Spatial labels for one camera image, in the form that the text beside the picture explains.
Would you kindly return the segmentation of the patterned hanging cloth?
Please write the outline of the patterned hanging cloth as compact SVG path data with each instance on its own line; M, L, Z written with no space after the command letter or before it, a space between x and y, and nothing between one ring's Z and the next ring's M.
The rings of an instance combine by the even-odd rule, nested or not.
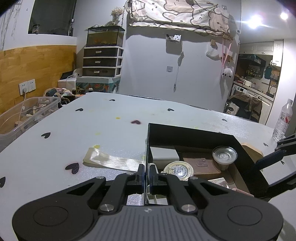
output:
M229 13L211 1L126 1L132 27L153 27L230 37Z

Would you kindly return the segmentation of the clear plastic packet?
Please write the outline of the clear plastic packet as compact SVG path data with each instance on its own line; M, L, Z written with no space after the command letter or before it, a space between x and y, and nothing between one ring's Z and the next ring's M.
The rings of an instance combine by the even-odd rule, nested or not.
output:
M111 156L96 148L88 149L85 157L83 158L83 163L98 168L109 168L132 172L136 172L140 164L145 167L145 161Z

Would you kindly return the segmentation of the white plush toy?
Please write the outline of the white plush toy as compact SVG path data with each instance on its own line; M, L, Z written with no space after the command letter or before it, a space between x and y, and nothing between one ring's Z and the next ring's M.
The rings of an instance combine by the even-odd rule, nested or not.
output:
M231 78L232 75L233 75L233 71L231 68L228 68L228 67L224 68L224 70L222 72L222 76Z

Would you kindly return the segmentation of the dried flower vase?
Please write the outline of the dried flower vase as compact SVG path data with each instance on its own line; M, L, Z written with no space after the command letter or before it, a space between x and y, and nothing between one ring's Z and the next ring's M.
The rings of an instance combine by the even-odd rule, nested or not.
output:
M124 14L124 9L121 7L115 7L112 11L111 11L111 16L112 16L112 25L116 26L119 23L119 18L121 15Z

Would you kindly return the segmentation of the three-drawer plastic cabinet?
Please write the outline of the three-drawer plastic cabinet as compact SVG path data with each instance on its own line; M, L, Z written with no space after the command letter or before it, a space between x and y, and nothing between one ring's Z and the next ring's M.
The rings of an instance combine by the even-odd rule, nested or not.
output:
M119 46L85 47L83 77L119 77L124 49Z

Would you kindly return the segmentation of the clear lidded small cup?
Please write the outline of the clear lidded small cup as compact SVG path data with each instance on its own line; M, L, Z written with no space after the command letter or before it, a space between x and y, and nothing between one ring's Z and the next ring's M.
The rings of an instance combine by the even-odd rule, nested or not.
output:
M212 156L220 170L225 171L229 165L235 162L238 154L232 147L217 147L212 151Z

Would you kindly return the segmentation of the clear plastic storage bin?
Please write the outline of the clear plastic storage bin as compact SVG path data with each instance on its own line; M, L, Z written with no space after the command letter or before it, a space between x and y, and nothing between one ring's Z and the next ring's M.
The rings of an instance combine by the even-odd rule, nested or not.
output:
M29 128L58 110L60 102L59 97L32 97L1 114L1 151Z

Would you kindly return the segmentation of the glass fish tank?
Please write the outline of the glass fish tank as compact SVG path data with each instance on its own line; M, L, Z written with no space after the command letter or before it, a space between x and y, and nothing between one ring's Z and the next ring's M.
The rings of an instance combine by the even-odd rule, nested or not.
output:
M123 46L125 29L121 26L88 28L86 47Z

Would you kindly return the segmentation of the light wooden block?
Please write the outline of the light wooden block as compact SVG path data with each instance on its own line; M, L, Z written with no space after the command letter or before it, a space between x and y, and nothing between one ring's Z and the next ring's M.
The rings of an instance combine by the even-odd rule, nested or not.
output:
M245 149L245 151L248 153L250 158L256 163L259 159L263 158L263 152L259 149L255 148L251 144L248 143L242 143L242 147Z

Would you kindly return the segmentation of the brown case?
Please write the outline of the brown case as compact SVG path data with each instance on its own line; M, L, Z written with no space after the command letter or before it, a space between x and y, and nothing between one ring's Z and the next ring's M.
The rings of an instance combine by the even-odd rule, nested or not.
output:
M194 175L220 174L220 168L213 160L205 158L184 158L184 161L193 167Z

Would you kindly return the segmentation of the black storage box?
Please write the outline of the black storage box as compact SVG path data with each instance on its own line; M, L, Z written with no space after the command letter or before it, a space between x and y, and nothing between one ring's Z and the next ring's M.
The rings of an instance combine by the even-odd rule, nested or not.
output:
M206 159L212 157L212 151L217 147L231 147L237 153L230 170L241 181L241 184L236 182L238 188L263 200L279 195L278 190L267 183L262 172L254 168L254 161L233 135L150 123L147 131L147 163L153 162L150 147L173 147L181 158Z

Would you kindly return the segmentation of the clear water bottle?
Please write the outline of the clear water bottle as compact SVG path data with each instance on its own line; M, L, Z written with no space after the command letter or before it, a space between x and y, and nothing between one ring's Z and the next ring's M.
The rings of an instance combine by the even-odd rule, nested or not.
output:
M273 130L273 139L275 141L281 140L284 137L285 132L287 131L293 114L292 103L293 101L291 99L288 99L287 103L281 109L280 116Z

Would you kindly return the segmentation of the white wall socket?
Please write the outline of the white wall socket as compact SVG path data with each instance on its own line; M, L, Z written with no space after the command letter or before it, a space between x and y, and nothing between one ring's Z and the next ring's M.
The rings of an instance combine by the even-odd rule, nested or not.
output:
M28 92L32 92L36 90L36 80L31 79L29 81L25 81L23 83L20 83L18 87L19 87L20 95L24 95Z

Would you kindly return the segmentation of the white rectangular box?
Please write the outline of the white rectangular box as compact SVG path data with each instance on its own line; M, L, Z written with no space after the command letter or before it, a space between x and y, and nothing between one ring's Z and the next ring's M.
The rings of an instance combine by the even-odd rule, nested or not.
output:
M152 160L154 163L170 163L173 161L179 161L180 158L175 149L161 148L161 147L150 147Z

